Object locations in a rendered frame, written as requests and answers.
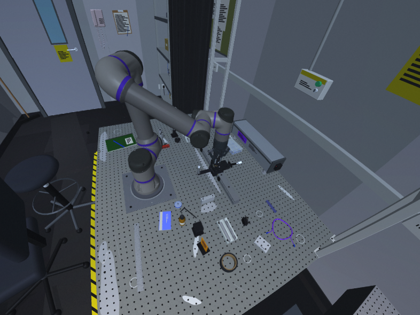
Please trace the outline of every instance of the robotic arm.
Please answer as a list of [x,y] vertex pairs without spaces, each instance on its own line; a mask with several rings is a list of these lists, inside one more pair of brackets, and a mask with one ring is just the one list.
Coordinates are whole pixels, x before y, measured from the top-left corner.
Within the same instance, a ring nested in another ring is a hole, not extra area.
[[133,151],[128,163],[134,176],[136,192],[150,198],[160,192],[159,176],[154,172],[154,164],[162,150],[162,139],[153,132],[149,115],[190,138],[195,148],[207,146],[210,128],[216,129],[211,167],[201,172],[212,172],[213,176],[231,168],[231,163],[222,161],[227,148],[229,133],[234,122],[234,112],[221,108],[217,112],[194,111],[192,117],[168,104],[144,89],[142,81],[143,64],[131,51],[123,50],[101,58],[95,67],[95,77],[99,86],[111,97],[126,103],[134,129],[137,133],[139,149]]

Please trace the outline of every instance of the door frame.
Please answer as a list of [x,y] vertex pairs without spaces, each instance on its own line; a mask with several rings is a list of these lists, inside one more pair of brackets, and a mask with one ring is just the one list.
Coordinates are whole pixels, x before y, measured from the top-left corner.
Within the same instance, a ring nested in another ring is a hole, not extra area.
[[[77,16],[76,16],[76,11],[74,10],[73,2],[72,2],[72,0],[66,0],[66,4],[67,4],[68,11],[70,13],[70,17],[72,19],[74,30],[76,31],[77,40],[79,41],[79,44],[80,44],[80,50],[82,51],[83,56],[84,56],[84,60],[86,62],[86,65],[88,66],[88,71],[89,71],[90,77],[92,79],[92,83],[94,84],[95,91],[96,91],[96,94],[97,94],[99,102],[100,102],[100,106],[102,108],[105,108],[104,98],[102,97],[102,93],[100,92],[99,84],[96,81],[95,71],[94,71],[94,68],[92,66],[92,62],[90,61],[88,49],[87,49],[86,44],[85,44],[84,39],[83,39],[82,30],[80,29],[80,26],[79,26],[79,21],[78,21]],[[44,108],[42,107],[40,101],[36,97],[34,91],[29,86],[29,84],[26,81],[24,75],[22,74],[22,71],[19,69],[19,67],[16,64],[16,62],[14,61],[14,58],[12,57],[12,55],[10,55],[10,52],[7,49],[6,45],[4,44],[1,36],[0,36],[0,49],[3,51],[4,55],[6,56],[7,60],[9,61],[10,65],[12,66],[13,70],[16,72],[20,82],[23,84],[26,91],[29,93],[30,97],[34,101],[36,107],[40,110],[41,115],[43,117],[48,117],[48,115],[45,112]]]

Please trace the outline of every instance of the yellow and black hazard tape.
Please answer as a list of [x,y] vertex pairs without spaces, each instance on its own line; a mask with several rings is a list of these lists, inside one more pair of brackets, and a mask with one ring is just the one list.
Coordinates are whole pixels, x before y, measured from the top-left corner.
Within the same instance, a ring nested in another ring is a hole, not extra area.
[[[92,174],[92,201],[96,195],[96,164],[98,152],[94,155],[94,171]],[[98,314],[98,297],[96,294],[96,251],[95,251],[95,204],[90,209],[90,292],[92,300],[92,315]]]

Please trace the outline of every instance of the round stool seat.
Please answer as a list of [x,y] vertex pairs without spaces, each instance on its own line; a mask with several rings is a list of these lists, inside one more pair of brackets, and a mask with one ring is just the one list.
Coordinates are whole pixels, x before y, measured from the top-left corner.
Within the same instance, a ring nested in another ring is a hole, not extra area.
[[57,174],[59,163],[51,155],[30,157],[12,168],[4,181],[16,193],[31,192],[41,188]]

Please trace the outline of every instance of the white ring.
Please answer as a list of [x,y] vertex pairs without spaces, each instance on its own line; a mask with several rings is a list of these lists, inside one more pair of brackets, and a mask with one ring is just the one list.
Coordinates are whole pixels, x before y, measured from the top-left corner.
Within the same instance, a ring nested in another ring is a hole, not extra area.
[[130,280],[130,282],[129,282],[130,286],[131,286],[131,281],[132,281],[133,279],[137,279],[137,277],[134,277],[134,278],[132,278],[132,279]]
[[298,235],[300,235],[300,236],[302,236],[302,237],[304,238],[304,243],[305,243],[305,237],[304,237],[302,234],[297,234],[297,235],[296,235],[296,240],[298,241]]
[[[248,254],[244,255],[244,262],[245,262],[245,256],[249,256]],[[250,257],[251,259],[251,257]],[[249,264],[251,261],[247,262],[247,264]]]

